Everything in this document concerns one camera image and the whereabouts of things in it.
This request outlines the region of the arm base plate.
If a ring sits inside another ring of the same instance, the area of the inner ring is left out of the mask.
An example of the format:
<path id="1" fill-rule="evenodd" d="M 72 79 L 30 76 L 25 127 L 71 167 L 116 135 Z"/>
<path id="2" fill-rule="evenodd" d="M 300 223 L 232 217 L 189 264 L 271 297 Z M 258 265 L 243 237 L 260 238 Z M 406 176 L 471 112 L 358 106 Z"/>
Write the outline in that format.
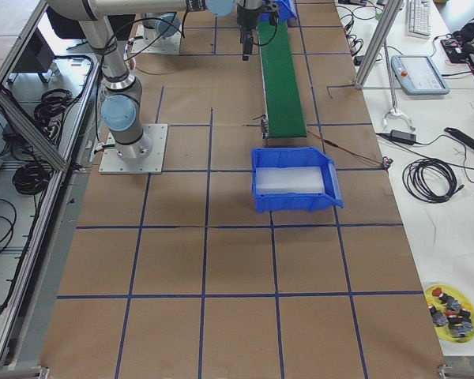
<path id="1" fill-rule="evenodd" d="M 130 53 L 179 54 L 180 45 L 180 32 L 176 32 L 172 36 L 160 37 L 160 34 L 157 33 L 155 29 L 144 28 L 144 26 L 140 24 L 137 27 Z"/>
<path id="2" fill-rule="evenodd" d="M 142 138 L 135 144 L 116 143 L 109 133 L 100 161 L 101 174 L 161 174 L 167 143 L 167 124 L 143 124 Z"/>

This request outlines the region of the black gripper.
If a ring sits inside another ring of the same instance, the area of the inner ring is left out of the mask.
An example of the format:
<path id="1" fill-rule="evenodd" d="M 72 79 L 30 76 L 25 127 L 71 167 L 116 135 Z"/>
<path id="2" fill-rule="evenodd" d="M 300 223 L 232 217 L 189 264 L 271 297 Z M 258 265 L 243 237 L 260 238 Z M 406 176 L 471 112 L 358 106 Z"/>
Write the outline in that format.
<path id="1" fill-rule="evenodd" d="M 240 43 L 243 44 L 242 60 L 250 57 L 250 39 L 253 39 L 253 30 L 257 27 L 261 14 L 261 0 L 238 0 L 237 22 L 240 25 Z"/>

